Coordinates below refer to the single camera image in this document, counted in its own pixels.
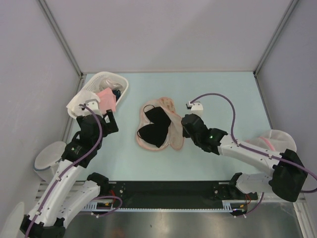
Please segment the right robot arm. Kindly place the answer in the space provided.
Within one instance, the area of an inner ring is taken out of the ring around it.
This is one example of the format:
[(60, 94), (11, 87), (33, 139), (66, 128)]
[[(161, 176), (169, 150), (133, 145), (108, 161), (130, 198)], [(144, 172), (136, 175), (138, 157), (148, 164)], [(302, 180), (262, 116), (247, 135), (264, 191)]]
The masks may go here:
[(297, 201), (308, 172), (295, 151), (278, 152), (234, 141), (223, 130), (207, 128), (196, 114), (185, 115), (181, 124), (185, 137), (203, 151), (240, 160), (260, 171), (252, 175), (236, 174), (228, 187), (232, 198), (240, 199), (250, 192), (273, 192), (283, 200)]

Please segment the floral mesh laundry bag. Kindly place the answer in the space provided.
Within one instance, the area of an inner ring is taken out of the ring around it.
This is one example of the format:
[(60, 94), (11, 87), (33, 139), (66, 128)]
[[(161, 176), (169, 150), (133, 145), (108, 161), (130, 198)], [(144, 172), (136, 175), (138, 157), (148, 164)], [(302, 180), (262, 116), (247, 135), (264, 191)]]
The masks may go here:
[(140, 108), (136, 141), (140, 147), (150, 151), (160, 151), (168, 146), (176, 151), (182, 149), (184, 137), (181, 116), (176, 113), (171, 98), (150, 100)]

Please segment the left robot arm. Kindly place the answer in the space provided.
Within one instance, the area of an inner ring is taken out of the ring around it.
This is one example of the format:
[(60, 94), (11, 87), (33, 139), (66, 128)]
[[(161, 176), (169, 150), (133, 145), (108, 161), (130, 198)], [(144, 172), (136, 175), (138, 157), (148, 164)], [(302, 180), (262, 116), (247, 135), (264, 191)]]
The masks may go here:
[(77, 177), (97, 155), (102, 140), (118, 132), (112, 110), (100, 116), (77, 117), (80, 130), (65, 147), (57, 171), (35, 207), (24, 216), (20, 230), (27, 238), (61, 238), (75, 216), (92, 200), (116, 199), (110, 194), (108, 178), (90, 174), (83, 186), (67, 197)]

